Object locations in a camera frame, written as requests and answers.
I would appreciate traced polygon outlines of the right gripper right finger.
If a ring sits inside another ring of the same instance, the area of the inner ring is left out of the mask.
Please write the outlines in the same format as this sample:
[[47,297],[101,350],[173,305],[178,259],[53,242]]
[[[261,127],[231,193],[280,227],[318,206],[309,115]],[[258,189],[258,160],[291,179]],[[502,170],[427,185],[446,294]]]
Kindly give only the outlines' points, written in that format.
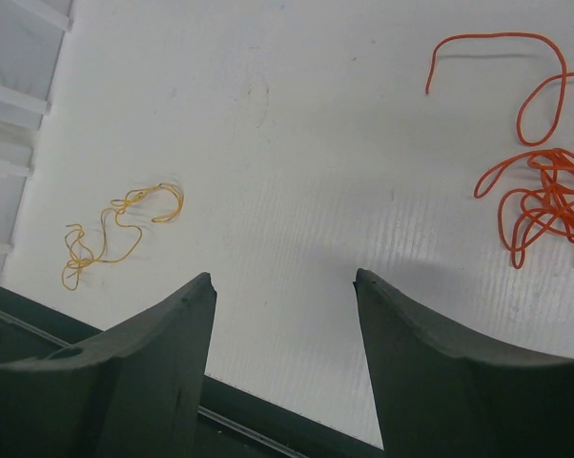
[[574,359],[483,335],[375,273],[354,283],[389,457],[574,457]]

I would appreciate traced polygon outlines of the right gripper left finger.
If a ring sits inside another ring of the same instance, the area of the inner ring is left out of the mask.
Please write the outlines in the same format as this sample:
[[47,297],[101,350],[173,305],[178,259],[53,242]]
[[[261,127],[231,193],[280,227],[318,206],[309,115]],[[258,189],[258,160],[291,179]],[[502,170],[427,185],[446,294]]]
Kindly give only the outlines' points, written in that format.
[[202,273],[90,335],[0,286],[0,457],[188,457],[215,319]]

